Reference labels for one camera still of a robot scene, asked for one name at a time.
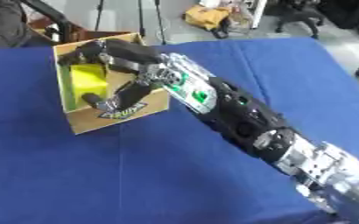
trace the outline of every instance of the tripod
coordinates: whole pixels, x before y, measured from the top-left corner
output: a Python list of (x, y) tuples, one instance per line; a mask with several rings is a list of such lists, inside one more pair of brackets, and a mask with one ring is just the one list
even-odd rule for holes
[[(96, 18), (96, 23), (95, 23), (95, 31), (96, 32), (99, 30), (99, 25), (101, 24), (103, 8), (104, 8), (104, 0), (99, 0), (99, 4), (96, 7), (96, 9), (98, 10), (98, 17)], [(138, 15), (139, 15), (139, 24), (140, 24), (139, 32), (142, 37), (145, 36), (145, 28), (144, 28), (144, 20), (143, 20), (144, 15), (143, 14), (144, 14), (143, 13), (143, 2), (142, 2), (142, 0), (138, 0)]]
[[(137, 0), (137, 4), (138, 4), (138, 19), (139, 19), (138, 22), (140, 24), (139, 32), (142, 37), (145, 37), (143, 0)], [(103, 7), (104, 7), (104, 0), (100, 0), (98, 6), (96, 7), (96, 9), (98, 10), (98, 17), (96, 19), (96, 24), (95, 24), (96, 32), (99, 30), (99, 25), (101, 23)], [(165, 30), (163, 29), (162, 16), (160, 14), (160, 0), (155, 0), (155, 7), (158, 13), (160, 33), (162, 36), (162, 45), (165, 46), (166, 45)]]

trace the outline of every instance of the yellow sponge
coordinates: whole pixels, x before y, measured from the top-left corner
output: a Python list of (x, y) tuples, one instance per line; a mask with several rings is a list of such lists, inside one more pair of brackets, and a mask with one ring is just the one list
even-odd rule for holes
[(76, 108), (80, 109), (87, 105), (81, 98), (86, 93), (99, 95), (103, 99), (107, 98), (108, 82), (102, 66), (76, 65), (71, 66), (70, 72)]

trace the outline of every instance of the robotic arm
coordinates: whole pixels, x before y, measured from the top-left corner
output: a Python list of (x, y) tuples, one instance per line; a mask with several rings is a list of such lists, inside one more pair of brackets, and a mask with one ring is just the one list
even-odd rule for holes
[(93, 108), (105, 112), (127, 109), (147, 96), (151, 85), (161, 85), (225, 140), (290, 177), (298, 192), (316, 206), (359, 223), (357, 158), (329, 143), (314, 145), (250, 93), (188, 57), (112, 39), (82, 45), (59, 63), (102, 63), (137, 75), (105, 101), (83, 95)]

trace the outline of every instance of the gray floor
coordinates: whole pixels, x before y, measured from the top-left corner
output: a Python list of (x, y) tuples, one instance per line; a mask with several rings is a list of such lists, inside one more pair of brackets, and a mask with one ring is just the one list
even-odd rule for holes
[[(70, 20), (78, 25), (93, 29), (96, 20), (96, 5), (99, 0), (46, 0), (54, 8), (63, 11)], [(137, 0), (106, 0), (100, 30), (138, 31)], [(162, 2), (162, 15), (165, 34), (170, 43), (215, 40), (210, 33), (185, 24), (181, 14), (197, 3), (196, 0), (165, 0)], [(158, 45), (158, 20), (153, 0), (143, 0), (144, 21), (147, 30), (146, 41)], [(276, 34), (276, 17), (263, 17), (258, 29), (247, 34), (233, 33), (233, 39), (282, 38), (309, 36), (309, 30), (301, 23), (288, 24), (285, 33)], [(320, 27), (320, 42), (343, 66), (348, 74), (359, 67), (359, 35), (356, 31), (341, 30), (330, 22)]]

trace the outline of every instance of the blue tablecloth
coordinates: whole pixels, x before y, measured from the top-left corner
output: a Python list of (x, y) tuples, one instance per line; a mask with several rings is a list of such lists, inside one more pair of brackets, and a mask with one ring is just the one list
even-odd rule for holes
[[(359, 157), (359, 83), (309, 38), (166, 46)], [(0, 223), (321, 223), (288, 178), (169, 111), (74, 136), (50, 48), (0, 50)]]

